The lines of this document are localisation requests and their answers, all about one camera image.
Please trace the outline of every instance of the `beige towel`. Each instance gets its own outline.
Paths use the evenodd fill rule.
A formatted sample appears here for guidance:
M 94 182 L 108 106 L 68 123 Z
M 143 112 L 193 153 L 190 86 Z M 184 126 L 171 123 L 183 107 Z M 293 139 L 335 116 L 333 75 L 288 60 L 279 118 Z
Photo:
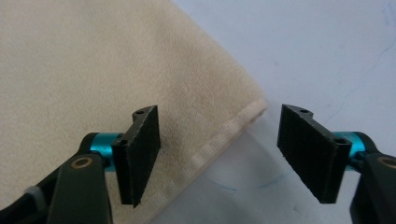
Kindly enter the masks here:
M 0 208 L 66 161 L 91 132 L 125 132 L 158 105 L 163 147 L 142 203 L 161 211 L 266 107 L 258 85 L 168 0 L 0 3 Z

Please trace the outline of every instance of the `cloth fold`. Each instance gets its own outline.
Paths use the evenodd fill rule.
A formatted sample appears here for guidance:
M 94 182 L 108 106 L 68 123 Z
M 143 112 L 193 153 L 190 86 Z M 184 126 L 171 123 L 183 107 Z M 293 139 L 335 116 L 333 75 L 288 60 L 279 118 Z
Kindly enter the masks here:
M 262 90 L 167 0 L 0 3 L 0 209 L 148 105 L 163 147 L 136 209 L 106 174 L 115 223 L 158 214 L 264 111 Z

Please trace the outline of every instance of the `white table surface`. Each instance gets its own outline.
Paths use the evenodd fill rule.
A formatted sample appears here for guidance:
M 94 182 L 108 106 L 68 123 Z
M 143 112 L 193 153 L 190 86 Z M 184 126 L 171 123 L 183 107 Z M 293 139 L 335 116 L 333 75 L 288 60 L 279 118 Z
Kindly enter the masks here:
M 320 204 L 276 147 L 282 104 L 396 156 L 396 1 L 174 0 L 265 90 L 269 109 L 152 223 L 351 223 L 360 175 Z

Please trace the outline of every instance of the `screw hole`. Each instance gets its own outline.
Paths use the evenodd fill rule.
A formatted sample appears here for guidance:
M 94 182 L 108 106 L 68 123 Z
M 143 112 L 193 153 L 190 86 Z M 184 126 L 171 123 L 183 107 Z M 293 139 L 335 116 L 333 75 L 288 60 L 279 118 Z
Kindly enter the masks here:
M 84 167 L 89 166 L 92 163 L 92 159 L 89 157 L 83 157 L 83 158 L 79 158 L 76 159 L 75 161 L 72 162 L 71 166 L 74 169 L 81 169 Z
M 345 140 L 344 138 L 335 138 L 334 142 L 340 145 L 346 144 L 347 140 Z
M 379 162 L 381 162 L 383 165 L 388 166 L 389 168 L 396 169 L 396 160 L 393 160 L 391 158 L 386 158 L 386 157 L 381 157 L 378 158 Z
M 128 141 L 125 140 L 125 139 L 121 139 L 121 140 L 119 140 L 119 141 L 117 142 L 117 144 L 118 144 L 119 146 L 125 146 L 125 145 L 128 144 Z

